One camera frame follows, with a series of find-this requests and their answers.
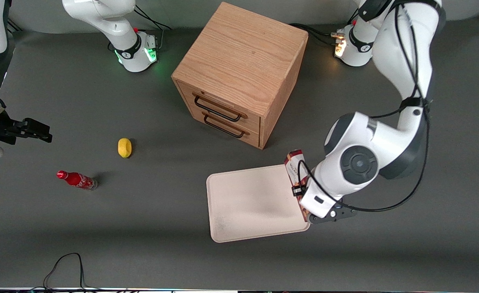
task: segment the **green indicator light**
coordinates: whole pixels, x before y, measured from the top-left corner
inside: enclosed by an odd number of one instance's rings
[[[120,56],[118,55],[117,50],[115,50],[115,55],[117,55],[118,63],[122,64],[122,60],[120,60]]]
[[[147,58],[149,58],[149,61],[156,61],[156,50],[144,48],[144,52],[146,53]]]

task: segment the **wooden cabinet top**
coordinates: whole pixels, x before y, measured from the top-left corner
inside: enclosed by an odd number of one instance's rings
[[[266,117],[307,39],[306,31],[222,2],[172,77]]]

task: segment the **drawer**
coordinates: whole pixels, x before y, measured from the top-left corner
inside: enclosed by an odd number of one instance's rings
[[[209,112],[215,117],[226,120],[230,125],[238,125],[241,128],[259,133],[260,119],[257,115],[234,109],[234,105],[224,105],[222,102],[217,102],[208,93],[184,82],[178,81],[178,86],[191,113],[195,114],[194,110]]]
[[[224,132],[229,136],[235,137],[240,141],[253,145],[256,148],[259,147],[259,134],[257,132],[240,129],[237,126],[232,125],[228,121],[223,120],[206,111],[199,111],[197,113],[193,113],[193,118],[198,120],[199,122],[211,126],[212,128],[215,128],[216,130]]]

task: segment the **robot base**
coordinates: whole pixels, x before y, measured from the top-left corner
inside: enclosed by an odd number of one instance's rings
[[[350,38],[347,37],[352,28],[353,26],[349,24],[337,30],[337,33],[344,34],[346,37],[335,47],[334,56],[341,59],[347,65],[359,67],[370,61],[372,50],[369,49],[368,52],[359,52],[357,47],[351,43]]]
[[[147,69],[151,64],[156,62],[157,50],[156,50],[156,38],[154,35],[148,35],[145,32],[138,32],[137,35],[141,38],[141,48],[134,54],[133,58],[125,59],[121,58],[117,54],[118,61],[129,72],[142,72]]]

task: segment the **red packaging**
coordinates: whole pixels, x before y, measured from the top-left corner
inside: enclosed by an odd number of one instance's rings
[[[98,186],[97,180],[77,172],[68,173],[66,171],[57,172],[57,178],[66,181],[73,187],[78,187],[87,190],[94,190]]]
[[[285,158],[285,168],[286,173],[288,173],[288,178],[290,178],[290,182],[292,183],[292,192],[294,193],[294,197],[297,199],[297,203],[303,198],[303,191],[301,190],[300,186],[306,186],[308,180],[308,174],[306,169],[303,165],[300,166],[299,175],[301,175],[301,185],[299,185],[299,179],[297,176],[297,166],[299,165],[299,161],[304,161],[305,156],[303,155],[302,150],[294,150],[289,152]],[[306,208],[303,208],[301,204],[299,204],[299,208],[301,208],[301,213],[303,214],[303,218],[307,221],[308,214],[310,213]]]

